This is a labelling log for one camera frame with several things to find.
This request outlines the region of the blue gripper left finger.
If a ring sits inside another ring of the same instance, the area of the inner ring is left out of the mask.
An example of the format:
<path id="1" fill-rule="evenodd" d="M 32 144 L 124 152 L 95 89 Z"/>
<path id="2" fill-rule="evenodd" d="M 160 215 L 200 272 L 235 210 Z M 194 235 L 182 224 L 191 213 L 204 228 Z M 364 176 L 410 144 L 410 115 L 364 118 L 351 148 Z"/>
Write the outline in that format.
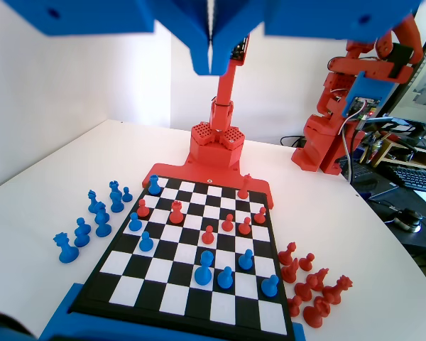
<path id="1" fill-rule="evenodd" d="M 154 1 L 155 19 L 190 50 L 192 66 L 198 75 L 209 75 L 209 26 L 207 1 Z"/>

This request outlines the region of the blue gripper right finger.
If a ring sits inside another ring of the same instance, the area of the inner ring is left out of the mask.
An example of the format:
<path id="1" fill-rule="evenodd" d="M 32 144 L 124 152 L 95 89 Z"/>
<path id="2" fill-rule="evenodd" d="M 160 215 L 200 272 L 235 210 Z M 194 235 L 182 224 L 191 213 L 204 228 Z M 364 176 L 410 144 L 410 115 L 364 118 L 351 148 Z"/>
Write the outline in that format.
<path id="1" fill-rule="evenodd" d="M 226 73 L 232 50 L 262 21 L 265 1 L 214 1 L 212 75 Z"/>

